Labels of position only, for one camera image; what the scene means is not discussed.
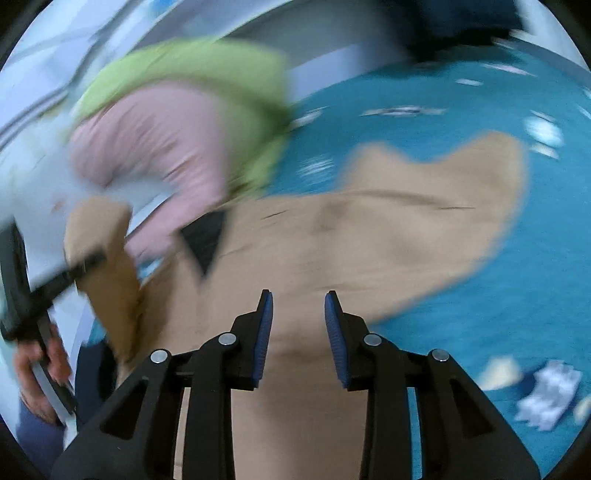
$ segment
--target pink cloth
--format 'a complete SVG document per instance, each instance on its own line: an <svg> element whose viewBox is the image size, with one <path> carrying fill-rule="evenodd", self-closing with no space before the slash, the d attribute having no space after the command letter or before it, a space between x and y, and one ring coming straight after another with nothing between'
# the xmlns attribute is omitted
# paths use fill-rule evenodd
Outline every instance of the pink cloth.
<svg viewBox="0 0 591 480"><path fill-rule="evenodd" d="M218 98L180 82L138 89L85 120L70 139L72 164L108 186L123 175L168 181L176 194L130 237L138 260L157 258L172 234L226 196L225 129Z"/></svg>

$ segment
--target person's arm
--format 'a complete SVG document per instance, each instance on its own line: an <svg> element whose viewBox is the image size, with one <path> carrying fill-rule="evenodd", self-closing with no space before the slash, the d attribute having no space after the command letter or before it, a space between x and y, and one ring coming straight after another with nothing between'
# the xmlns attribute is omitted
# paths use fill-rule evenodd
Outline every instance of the person's arm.
<svg viewBox="0 0 591 480"><path fill-rule="evenodd" d="M47 345L48 371L55 381L65 382L72 370L55 326L53 334L54 338ZM13 364L21 389L17 441L37 469L49 478L64 448L65 428L31 371L31 365L42 357L43 351L36 342L19 343L14 354Z"/></svg>

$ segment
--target green fabric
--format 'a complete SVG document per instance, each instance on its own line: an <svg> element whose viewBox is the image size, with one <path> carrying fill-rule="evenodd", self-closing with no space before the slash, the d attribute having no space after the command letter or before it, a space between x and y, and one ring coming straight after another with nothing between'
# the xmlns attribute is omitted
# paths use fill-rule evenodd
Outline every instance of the green fabric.
<svg viewBox="0 0 591 480"><path fill-rule="evenodd" d="M221 98L232 160L230 192L236 196L265 187L291 119L284 56L244 40L159 43L101 70L79 100L76 118L80 122L160 80L194 82Z"/></svg>

